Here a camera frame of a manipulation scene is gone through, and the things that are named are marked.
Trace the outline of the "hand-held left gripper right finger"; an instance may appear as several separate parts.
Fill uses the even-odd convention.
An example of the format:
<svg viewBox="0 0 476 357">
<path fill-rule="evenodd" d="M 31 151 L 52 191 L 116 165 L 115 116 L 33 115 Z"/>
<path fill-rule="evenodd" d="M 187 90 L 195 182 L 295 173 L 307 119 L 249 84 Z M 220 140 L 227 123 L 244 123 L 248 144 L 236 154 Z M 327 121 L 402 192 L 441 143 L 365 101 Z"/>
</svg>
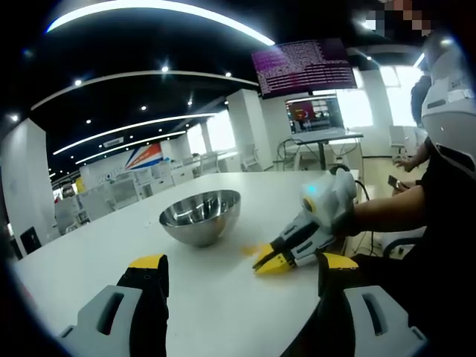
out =
<svg viewBox="0 0 476 357">
<path fill-rule="evenodd" d="M 418 356 L 427 338 L 380 286 L 367 283 L 349 257 L 318 256 L 320 356 Z"/>
</svg>

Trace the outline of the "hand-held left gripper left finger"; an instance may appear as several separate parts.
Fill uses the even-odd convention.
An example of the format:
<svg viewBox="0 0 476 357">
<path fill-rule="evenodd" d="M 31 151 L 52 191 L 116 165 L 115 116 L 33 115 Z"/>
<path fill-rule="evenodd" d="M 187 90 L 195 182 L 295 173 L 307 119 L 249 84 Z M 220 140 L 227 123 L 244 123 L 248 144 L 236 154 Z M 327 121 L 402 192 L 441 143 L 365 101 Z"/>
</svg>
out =
<svg viewBox="0 0 476 357">
<path fill-rule="evenodd" d="M 167 256 L 140 257 L 58 339 L 72 356 L 165 356 L 169 290 Z"/>
</svg>

